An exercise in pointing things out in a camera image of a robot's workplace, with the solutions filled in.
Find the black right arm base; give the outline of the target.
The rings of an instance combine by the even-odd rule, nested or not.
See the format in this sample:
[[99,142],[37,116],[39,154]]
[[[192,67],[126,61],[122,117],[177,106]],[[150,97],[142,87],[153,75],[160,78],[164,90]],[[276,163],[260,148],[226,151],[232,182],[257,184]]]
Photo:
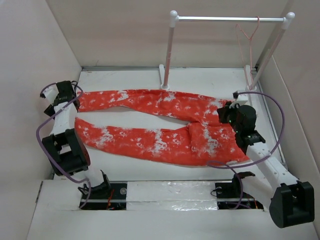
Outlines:
[[250,171],[239,172],[233,175],[231,181],[216,182],[210,194],[217,199],[218,210],[263,210],[263,205],[251,195],[241,191],[240,179],[255,177]]

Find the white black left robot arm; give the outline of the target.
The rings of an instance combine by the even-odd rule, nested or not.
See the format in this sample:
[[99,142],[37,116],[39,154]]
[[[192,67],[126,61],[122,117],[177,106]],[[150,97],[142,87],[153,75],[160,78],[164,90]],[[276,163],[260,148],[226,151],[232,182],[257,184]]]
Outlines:
[[91,164],[89,153],[75,130],[75,118],[80,108],[81,90],[76,81],[54,82],[43,88],[40,97],[49,102],[44,110],[49,119],[36,130],[36,138],[43,152],[47,155],[53,171],[70,181],[81,184],[78,190],[83,195],[96,194],[107,198],[112,191],[110,181],[102,173],[103,181],[91,186],[86,177],[76,180],[72,176],[89,169]]

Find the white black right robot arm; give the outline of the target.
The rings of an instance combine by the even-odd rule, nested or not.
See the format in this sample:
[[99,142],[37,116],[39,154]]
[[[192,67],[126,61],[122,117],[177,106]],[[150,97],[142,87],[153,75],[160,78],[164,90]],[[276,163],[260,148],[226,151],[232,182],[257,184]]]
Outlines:
[[265,139],[256,130],[256,110],[228,101],[217,113],[219,122],[229,124],[234,130],[236,145],[264,176],[259,179],[252,172],[240,173],[242,179],[231,184],[232,193],[237,197],[249,194],[256,198],[268,209],[279,228],[313,222],[313,186],[307,181],[301,182],[272,156]]

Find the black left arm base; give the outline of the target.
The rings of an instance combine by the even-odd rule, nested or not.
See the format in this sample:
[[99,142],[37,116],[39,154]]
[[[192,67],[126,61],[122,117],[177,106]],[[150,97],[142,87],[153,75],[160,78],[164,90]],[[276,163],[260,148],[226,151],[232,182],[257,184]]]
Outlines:
[[89,194],[89,186],[78,187],[81,193],[79,208],[88,211],[124,211],[127,209],[128,183],[126,181],[110,181],[101,170],[103,181],[93,186]]

